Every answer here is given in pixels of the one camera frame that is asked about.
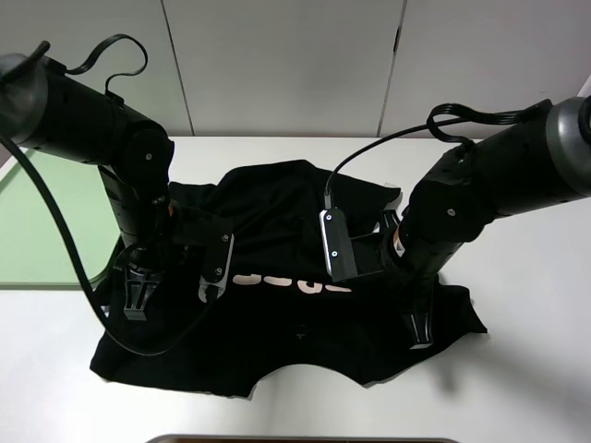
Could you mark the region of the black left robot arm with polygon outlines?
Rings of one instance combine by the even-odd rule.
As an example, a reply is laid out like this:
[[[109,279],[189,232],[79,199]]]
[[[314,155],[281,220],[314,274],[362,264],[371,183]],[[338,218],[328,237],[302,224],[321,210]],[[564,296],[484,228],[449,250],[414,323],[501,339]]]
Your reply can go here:
[[[5,54],[1,141],[98,167],[126,248],[118,259],[124,313],[132,321],[147,320],[170,256],[174,143],[163,127],[120,97],[70,78],[53,59]]]

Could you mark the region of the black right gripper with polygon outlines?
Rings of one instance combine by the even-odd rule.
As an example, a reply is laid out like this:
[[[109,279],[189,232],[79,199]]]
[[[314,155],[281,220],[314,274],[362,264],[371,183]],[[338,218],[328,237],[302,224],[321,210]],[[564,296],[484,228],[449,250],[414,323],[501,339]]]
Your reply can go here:
[[[429,348],[432,336],[433,293],[438,285],[438,272],[443,265],[443,242],[419,239],[405,248],[401,256],[395,241],[382,243],[386,282],[392,289],[396,304],[403,313],[411,350]]]

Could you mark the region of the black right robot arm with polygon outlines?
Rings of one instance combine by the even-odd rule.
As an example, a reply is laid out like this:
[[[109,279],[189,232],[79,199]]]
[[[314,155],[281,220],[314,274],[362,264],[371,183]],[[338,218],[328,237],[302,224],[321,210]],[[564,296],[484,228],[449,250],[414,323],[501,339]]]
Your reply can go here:
[[[413,350],[434,342],[438,273],[462,245],[497,219],[590,195],[588,98],[501,113],[444,103],[431,110],[427,128],[452,148],[415,185],[387,242]]]

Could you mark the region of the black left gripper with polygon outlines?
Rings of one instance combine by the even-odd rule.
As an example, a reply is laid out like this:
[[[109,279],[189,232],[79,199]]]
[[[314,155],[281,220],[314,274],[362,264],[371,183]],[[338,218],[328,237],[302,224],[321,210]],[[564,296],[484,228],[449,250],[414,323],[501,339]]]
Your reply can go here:
[[[155,239],[126,247],[115,259],[115,278],[125,281],[124,314],[145,321],[148,301],[160,281],[167,281],[185,260],[185,248],[170,239]]]

